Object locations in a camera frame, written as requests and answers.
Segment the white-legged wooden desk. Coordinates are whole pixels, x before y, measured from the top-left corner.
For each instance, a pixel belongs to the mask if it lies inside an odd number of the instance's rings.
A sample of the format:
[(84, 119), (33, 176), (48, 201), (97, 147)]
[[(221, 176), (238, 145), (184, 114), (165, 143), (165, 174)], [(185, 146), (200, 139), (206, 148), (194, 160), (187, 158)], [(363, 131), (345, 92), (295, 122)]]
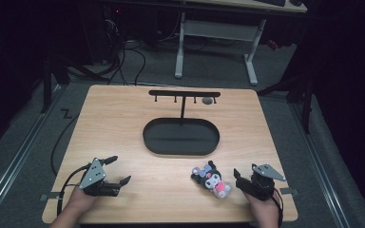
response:
[[(285, 0), (284, 7), (263, 4), (255, 0), (182, 0), (185, 7), (188, 6), (211, 6), (222, 7), (226, 10), (228, 7), (238, 10), (254, 10), (259, 13), (288, 13), (289, 15), (303, 14), (307, 12), (307, 7), (302, 2), (299, 7), (294, 6), (289, 0)], [(244, 23), (227, 23), (227, 22), (211, 22), (205, 19), (187, 19), (185, 13), (181, 13), (179, 49), (177, 52), (175, 77), (181, 79), (183, 76), (183, 58), (184, 58), (184, 38), (186, 36), (215, 38), (231, 41), (250, 42), (251, 47), (248, 52), (243, 55), (243, 61), (246, 66), (247, 75), (251, 86), (258, 84), (256, 72), (254, 70), (253, 58), (259, 40), (263, 34), (266, 24), (266, 17), (262, 16), (257, 20), (255, 25), (244, 25)]]

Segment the black hook stand with tray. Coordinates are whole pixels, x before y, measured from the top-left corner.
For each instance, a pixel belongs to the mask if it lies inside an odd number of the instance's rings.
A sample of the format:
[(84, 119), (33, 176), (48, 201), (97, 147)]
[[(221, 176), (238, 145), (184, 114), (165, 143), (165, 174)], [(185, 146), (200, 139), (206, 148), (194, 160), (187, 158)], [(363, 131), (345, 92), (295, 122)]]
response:
[(182, 98), (181, 115), (179, 118), (156, 118), (146, 124), (143, 130), (144, 145), (157, 155), (166, 156), (207, 156), (211, 154), (220, 142), (220, 131), (205, 119), (186, 118), (186, 99), (192, 98), (194, 103), (198, 98), (209, 99), (211, 104), (220, 97), (219, 92), (204, 91), (172, 91), (149, 90), (148, 94), (158, 100), (159, 96)]

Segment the grey table bracket tab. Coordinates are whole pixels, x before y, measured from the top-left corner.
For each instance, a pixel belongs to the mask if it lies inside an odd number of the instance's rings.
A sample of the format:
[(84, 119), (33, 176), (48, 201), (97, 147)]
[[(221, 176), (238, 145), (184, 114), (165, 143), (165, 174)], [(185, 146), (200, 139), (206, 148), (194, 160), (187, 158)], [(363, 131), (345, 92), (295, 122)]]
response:
[(60, 192), (48, 192), (46, 194), (42, 194), (40, 196), (40, 201), (48, 201), (48, 200), (60, 200), (61, 194)]
[(298, 190), (295, 188), (285, 187), (285, 188), (280, 188), (279, 190), (282, 195), (291, 195), (291, 196), (298, 195)]

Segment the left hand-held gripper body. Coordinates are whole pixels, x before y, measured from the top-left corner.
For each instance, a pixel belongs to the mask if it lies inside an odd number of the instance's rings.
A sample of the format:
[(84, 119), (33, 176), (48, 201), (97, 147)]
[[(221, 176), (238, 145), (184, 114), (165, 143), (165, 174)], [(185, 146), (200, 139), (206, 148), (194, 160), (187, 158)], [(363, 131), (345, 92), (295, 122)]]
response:
[(105, 182), (106, 172), (98, 158), (94, 158), (83, 175), (79, 188), (93, 197), (117, 197), (119, 191), (113, 191)]

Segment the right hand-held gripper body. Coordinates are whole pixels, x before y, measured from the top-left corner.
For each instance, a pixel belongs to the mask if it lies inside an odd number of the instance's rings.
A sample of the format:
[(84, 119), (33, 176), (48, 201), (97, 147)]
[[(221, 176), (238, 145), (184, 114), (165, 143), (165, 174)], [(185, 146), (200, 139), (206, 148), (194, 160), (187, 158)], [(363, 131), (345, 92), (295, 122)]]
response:
[(275, 180), (286, 181), (286, 178), (268, 163), (258, 165), (249, 180), (241, 178), (240, 190), (259, 200), (268, 200), (274, 195)]

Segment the metal floor rail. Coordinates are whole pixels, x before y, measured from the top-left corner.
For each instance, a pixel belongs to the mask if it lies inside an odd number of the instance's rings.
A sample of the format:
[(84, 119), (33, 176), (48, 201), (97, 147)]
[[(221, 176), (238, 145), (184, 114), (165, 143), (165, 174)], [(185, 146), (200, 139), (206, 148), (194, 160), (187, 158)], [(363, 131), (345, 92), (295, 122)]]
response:
[(51, 102), (44, 107), (44, 89), (38, 87), (33, 98), (15, 115), (0, 139), (0, 204), (28, 158), (49, 112), (66, 88), (65, 85), (56, 85), (50, 91)]
[(295, 118), (296, 125), (301, 133), (301, 136), (305, 141), (307, 147), (306, 151), (310, 158), (311, 166), (314, 170), (321, 192), (335, 221), (336, 228), (350, 228), (349, 220), (344, 213), (336, 190), (332, 185), (323, 163), (317, 153), (314, 142), (310, 134), (305, 131), (302, 125), (301, 113), (298, 106), (296, 104), (288, 104), (288, 106)]

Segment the black keyboard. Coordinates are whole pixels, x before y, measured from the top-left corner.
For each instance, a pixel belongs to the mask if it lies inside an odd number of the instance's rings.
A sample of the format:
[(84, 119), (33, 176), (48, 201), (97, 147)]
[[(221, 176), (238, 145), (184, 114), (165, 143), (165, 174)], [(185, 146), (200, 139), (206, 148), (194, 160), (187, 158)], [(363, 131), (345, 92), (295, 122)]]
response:
[(257, 2), (261, 2), (263, 4), (269, 4), (272, 6), (277, 6), (277, 7), (284, 7), (286, 1), (285, 0), (255, 0)]

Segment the person's left hand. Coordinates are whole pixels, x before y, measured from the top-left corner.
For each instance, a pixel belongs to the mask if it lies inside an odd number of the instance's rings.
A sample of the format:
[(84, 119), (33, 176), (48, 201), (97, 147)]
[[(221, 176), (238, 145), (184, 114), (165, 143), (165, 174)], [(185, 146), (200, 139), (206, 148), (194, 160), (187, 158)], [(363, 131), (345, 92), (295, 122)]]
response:
[(79, 187), (75, 187), (70, 195), (66, 210), (81, 216), (92, 208), (96, 200), (96, 197), (87, 195)]

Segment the black metal stand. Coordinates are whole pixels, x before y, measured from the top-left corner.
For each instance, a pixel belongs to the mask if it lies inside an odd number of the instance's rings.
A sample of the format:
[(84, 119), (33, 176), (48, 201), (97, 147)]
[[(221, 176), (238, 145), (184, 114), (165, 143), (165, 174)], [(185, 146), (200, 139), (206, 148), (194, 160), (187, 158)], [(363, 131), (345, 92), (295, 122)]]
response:
[(54, 77), (60, 86), (67, 86), (70, 83), (70, 78), (67, 75), (67, 68), (73, 67), (77, 71), (83, 73), (88, 78), (97, 81), (106, 81), (106, 78), (99, 76), (86, 67), (70, 61), (68, 58), (49, 52), (47, 59), (44, 62), (43, 76), (43, 108), (42, 113), (47, 113), (52, 104), (52, 77)]
[(259, 96), (265, 96), (274, 91), (287, 90), (286, 100), (291, 104), (302, 103), (300, 112), (300, 122), (303, 130), (309, 134), (309, 119), (312, 111), (312, 89), (313, 79), (310, 76), (299, 75), (291, 78), (280, 80), (278, 83), (271, 85), (261, 91)]

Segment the black computer tower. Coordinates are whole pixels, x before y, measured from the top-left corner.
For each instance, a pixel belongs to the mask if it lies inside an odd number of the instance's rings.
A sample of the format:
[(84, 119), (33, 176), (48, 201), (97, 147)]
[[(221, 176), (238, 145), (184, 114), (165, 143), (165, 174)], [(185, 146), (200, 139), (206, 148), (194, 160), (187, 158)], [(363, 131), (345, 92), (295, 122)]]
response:
[(79, 11), (91, 62), (102, 65), (112, 62), (119, 34), (115, 9), (109, 5), (82, 4)]

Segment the person's right hand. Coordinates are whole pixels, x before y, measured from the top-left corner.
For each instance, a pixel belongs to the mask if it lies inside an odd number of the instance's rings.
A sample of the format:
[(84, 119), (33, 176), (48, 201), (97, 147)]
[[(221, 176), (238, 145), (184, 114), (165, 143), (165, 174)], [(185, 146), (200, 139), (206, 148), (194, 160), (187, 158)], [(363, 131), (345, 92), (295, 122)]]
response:
[(250, 211), (255, 220), (258, 219), (276, 219), (279, 221), (279, 209), (275, 204), (277, 194), (274, 194), (273, 199), (259, 200), (247, 193), (243, 193), (249, 202)]

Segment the black and pink plush toy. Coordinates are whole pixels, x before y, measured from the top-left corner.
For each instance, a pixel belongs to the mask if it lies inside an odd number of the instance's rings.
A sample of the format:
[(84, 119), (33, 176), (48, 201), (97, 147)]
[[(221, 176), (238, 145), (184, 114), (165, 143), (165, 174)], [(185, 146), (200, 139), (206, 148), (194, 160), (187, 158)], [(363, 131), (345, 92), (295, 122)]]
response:
[(227, 198), (231, 192), (231, 186), (222, 179), (220, 171), (212, 161), (208, 161), (203, 168), (194, 167), (191, 179), (218, 199)]

